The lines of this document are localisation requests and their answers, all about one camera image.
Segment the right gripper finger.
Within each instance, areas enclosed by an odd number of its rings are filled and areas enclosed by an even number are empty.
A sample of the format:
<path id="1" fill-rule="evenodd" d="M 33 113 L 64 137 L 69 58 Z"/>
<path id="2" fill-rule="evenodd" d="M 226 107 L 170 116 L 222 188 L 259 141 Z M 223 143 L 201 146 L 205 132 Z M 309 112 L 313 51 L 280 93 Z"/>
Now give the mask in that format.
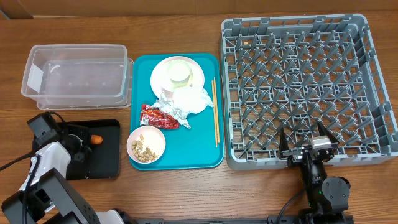
<path id="1" fill-rule="evenodd" d="M 289 145 L 285 136 L 284 128 L 281 127 L 280 129 L 280 143 L 279 143 L 279 151 L 288 151 L 289 150 Z"/>
<path id="2" fill-rule="evenodd" d="M 338 144 L 339 140 L 332 135 L 321 121 L 317 121 L 318 132 L 320 136 L 327 136 L 332 144 Z"/>

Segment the orange carrot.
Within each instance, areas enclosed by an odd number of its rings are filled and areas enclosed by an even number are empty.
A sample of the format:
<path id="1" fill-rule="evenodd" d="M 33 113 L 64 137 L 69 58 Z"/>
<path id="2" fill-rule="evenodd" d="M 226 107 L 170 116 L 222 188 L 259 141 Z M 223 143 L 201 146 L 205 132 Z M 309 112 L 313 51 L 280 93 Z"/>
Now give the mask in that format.
<path id="1" fill-rule="evenodd" d="M 90 144 L 92 145 L 100 145 L 103 142 L 103 137 L 100 135 L 91 135 Z"/>

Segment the food scraps pile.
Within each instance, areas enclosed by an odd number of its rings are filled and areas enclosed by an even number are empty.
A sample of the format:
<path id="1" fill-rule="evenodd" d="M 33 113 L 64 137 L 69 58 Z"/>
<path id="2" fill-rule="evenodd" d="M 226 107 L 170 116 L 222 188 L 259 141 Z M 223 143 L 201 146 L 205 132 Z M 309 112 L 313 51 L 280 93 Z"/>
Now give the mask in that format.
<path id="1" fill-rule="evenodd" d="M 133 140 L 131 144 L 133 154 L 139 162 L 154 162 L 158 158 L 158 155 L 149 146 L 144 144 L 144 140 L 145 138 L 143 135 Z"/>

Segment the red snack wrapper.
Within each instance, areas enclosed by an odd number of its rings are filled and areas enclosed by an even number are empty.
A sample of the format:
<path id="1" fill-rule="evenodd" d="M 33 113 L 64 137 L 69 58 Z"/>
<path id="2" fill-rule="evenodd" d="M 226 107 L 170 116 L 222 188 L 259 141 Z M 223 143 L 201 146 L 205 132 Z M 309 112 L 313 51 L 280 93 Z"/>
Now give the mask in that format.
<path id="1" fill-rule="evenodd" d="M 141 126 L 153 126 L 159 129 L 178 129 L 179 122 L 171 115 L 148 104 L 142 104 L 140 113 Z"/>

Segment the foil wrapper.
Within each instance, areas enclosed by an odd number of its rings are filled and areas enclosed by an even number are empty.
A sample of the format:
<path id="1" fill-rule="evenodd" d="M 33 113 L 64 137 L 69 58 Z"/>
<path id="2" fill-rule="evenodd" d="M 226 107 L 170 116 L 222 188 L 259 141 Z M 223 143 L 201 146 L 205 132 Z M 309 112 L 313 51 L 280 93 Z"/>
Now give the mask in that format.
<path id="1" fill-rule="evenodd" d="M 189 112 L 178 107 L 174 103 L 173 99 L 167 98 L 167 95 L 164 92 L 161 93 L 160 98 L 155 101 L 152 107 L 158 108 L 161 112 L 171 115 L 171 117 L 178 121 L 182 126 L 185 126 L 188 129 L 191 128 L 187 120 Z"/>

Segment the white napkin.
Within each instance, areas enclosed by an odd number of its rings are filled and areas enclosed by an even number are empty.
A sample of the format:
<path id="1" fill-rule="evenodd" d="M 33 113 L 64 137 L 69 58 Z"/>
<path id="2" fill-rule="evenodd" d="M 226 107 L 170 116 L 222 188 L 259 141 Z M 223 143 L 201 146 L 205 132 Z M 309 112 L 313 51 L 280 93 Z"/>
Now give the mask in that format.
<path id="1" fill-rule="evenodd" d="M 207 106 L 214 107 L 208 92 L 200 86 L 181 87 L 174 90 L 174 105 L 187 113 L 201 113 Z"/>

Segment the black plastic tray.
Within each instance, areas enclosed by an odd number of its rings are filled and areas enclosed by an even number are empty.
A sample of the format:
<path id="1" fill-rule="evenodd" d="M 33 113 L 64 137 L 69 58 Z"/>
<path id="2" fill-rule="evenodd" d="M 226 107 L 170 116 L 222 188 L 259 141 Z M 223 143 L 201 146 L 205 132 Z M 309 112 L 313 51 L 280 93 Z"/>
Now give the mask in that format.
<path id="1" fill-rule="evenodd" d="M 71 159 L 71 155 L 61 145 L 60 136 L 63 124 L 75 124 L 87 127 L 91 135 L 100 135 L 100 145 L 90 144 L 91 156 L 85 162 Z M 33 150 L 39 158 L 32 158 L 32 165 L 38 166 L 33 182 L 51 169 L 56 169 L 67 180 L 113 178 L 119 174 L 121 131 L 120 123 L 115 119 L 95 121 L 74 121 L 58 123 L 61 132 L 54 138 L 39 141 L 34 138 Z"/>

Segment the clear plastic bin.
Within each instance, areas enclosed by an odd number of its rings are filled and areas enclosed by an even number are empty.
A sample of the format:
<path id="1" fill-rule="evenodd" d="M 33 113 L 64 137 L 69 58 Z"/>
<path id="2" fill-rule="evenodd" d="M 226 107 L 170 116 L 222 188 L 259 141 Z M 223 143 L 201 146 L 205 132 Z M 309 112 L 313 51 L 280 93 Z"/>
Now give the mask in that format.
<path id="1" fill-rule="evenodd" d="M 119 44 L 35 45 L 21 93 L 40 110 L 127 108 L 133 61 Z"/>

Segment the grey dish rack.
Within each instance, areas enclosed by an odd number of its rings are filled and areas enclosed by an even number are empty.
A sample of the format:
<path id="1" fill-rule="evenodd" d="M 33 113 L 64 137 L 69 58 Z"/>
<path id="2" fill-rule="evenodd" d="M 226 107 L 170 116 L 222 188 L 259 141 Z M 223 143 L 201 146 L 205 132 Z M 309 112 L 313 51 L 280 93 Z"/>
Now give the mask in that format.
<path id="1" fill-rule="evenodd" d="M 280 130 L 298 149 L 318 123 L 339 142 L 331 165 L 397 156 L 397 123 L 363 15 L 226 19 L 220 52 L 231 169 L 284 168 Z"/>

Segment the teal plastic tray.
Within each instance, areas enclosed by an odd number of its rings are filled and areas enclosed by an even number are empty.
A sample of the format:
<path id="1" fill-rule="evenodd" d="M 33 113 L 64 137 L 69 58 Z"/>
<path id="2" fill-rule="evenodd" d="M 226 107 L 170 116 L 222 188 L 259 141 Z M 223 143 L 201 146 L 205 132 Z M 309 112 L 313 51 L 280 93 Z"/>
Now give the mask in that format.
<path id="1" fill-rule="evenodd" d="M 150 86 L 150 76 L 155 66 L 170 54 L 143 55 L 134 62 L 132 72 L 132 100 L 130 131 L 140 126 L 141 105 L 155 103 L 157 97 Z M 220 66 L 217 58 L 209 53 L 183 54 L 194 60 L 203 70 L 204 89 L 212 94 L 211 81 L 216 80 L 218 114 L 223 113 L 221 103 Z M 213 108 L 206 107 L 198 114 L 187 118 L 190 129 L 180 127 L 173 130 L 162 130 L 165 136 L 164 154 L 150 164 L 140 164 L 130 160 L 138 170 L 173 170 L 212 168 L 221 164 L 224 158 L 223 121 L 219 119 L 220 143 L 215 144 L 215 125 Z"/>

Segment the wooden chopstick right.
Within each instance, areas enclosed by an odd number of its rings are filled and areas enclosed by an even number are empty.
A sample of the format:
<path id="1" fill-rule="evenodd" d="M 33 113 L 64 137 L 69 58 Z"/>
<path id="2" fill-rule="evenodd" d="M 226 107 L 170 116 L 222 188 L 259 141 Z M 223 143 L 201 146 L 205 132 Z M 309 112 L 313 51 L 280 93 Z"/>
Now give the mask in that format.
<path id="1" fill-rule="evenodd" d="M 220 143 L 220 126 L 219 126 L 219 118 L 218 118 L 218 100 L 217 100 L 217 89 L 216 89 L 216 80 L 213 78 L 213 102 L 214 102 L 214 112 L 215 112 L 215 125 L 216 125 L 216 137 L 217 144 Z"/>

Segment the wooden chopstick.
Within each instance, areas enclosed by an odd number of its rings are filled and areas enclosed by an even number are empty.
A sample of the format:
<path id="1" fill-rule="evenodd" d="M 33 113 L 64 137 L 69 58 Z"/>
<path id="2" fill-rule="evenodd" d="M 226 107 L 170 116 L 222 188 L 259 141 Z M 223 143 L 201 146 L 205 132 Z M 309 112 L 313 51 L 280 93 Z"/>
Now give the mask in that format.
<path id="1" fill-rule="evenodd" d="M 211 92 L 212 92 L 212 102 L 213 102 L 213 118 L 214 118 L 214 129 L 215 129 L 215 146 L 218 148 L 218 130 L 216 121 L 216 102 L 214 94 L 214 80 L 211 80 Z"/>
<path id="2" fill-rule="evenodd" d="M 219 118 L 218 118 L 218 100 L 217 100 L 217 89 L 216 89 L 216 80 L 213 78 L 213 102 L 214 102 L 214 112 L 215 112 L 215 125 L 216 125 L 216 137 L 217 144 L 220 143 L 220 126 L 219 126 Z"/>

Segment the large white plate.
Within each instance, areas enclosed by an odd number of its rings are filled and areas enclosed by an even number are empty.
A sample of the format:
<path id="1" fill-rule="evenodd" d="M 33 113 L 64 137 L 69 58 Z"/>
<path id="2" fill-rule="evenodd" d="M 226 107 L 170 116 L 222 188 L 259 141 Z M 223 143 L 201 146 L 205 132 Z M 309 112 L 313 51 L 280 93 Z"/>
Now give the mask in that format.
<path id="1" fill-rule="evenodd" d="M 192 69 L 192 77 L 189 81 L 189 84 L 183 87 L 204 86 L 205 76 L 199 64 L 197 64 L 194 60 L 188 57 L 183 57 L 183 56 L 168 57 L 159 62 L 155 66 L 150 77 L 150 85 L 152 91 L 154 92 L 157 98 L 160 98 L 162 92 L 164 92 L 167 95 L 167 97 L 170 98 L 172 97 L 172 93 L 174 92 L 174 90 L 177 89 L 172 86 L 171 81 L 167 78 L 166 65 L 168 62 L 172 60 L 184 60 L 188 62 L 190 68 Z"/>

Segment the white cup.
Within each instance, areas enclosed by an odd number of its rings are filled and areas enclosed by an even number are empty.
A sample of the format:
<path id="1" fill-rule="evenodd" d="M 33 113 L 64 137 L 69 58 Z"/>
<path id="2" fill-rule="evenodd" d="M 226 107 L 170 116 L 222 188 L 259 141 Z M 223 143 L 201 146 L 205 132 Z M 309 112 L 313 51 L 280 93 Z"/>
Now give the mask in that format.
<path id="1" fill-rule="evenodd" d="M 174 88 L 187 86 L 192 77 L 192 69 L 184 60 L 172 60 L 166 65 L 167 78 Z"/>

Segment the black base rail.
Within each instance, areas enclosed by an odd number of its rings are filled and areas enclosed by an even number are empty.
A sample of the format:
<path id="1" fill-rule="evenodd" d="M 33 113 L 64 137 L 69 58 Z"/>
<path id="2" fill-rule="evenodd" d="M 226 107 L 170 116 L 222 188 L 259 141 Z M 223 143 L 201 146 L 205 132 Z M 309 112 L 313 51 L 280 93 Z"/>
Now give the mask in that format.
<path id="1" fill-rule="evenodd" d="M 141 218 L 135 219 L 133 223 L 137 224 L 296 224 L 306 223 L 304 220 L 300 221 L 298 216 L 287 215 L 277 221 L 277 216 L 268 216 L 267 218 L 229 218 L 229 219 L 188 219 L 188 220 L 164 220 L 162 218 Z M 343 223 L 343 221 L 315 221 L 310 223 Z M 346 216 L 344 223 L 354 224 L 352 216 Z"/>

